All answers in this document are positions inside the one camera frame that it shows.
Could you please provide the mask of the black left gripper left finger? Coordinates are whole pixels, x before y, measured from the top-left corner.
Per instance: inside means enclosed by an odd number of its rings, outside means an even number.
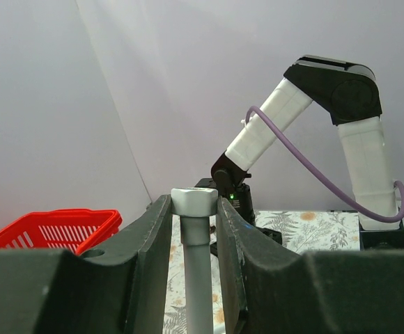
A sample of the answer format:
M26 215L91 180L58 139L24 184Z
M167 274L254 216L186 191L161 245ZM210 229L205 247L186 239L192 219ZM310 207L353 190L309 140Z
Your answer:
M161 333L171 198L96 247L0 250L0 333Z

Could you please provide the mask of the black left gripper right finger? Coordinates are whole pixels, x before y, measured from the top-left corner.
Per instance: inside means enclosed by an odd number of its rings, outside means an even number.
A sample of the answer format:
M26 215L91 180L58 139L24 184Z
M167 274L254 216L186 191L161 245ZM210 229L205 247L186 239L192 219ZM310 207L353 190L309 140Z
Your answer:
M404 250L297 254L217 202L227 333L404 333Z

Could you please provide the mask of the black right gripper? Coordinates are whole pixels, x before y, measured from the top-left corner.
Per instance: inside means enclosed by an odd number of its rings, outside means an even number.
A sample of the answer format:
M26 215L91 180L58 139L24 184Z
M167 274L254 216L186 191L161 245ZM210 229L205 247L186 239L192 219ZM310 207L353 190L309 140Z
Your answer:
M247 184L241 184L233 193L227 195L228 201L241 215L241 217L252 226L255 226L255 214L251 200L250 187ZM273 239L278 244L282 243L282 234L280 232L257 227L263 234Z

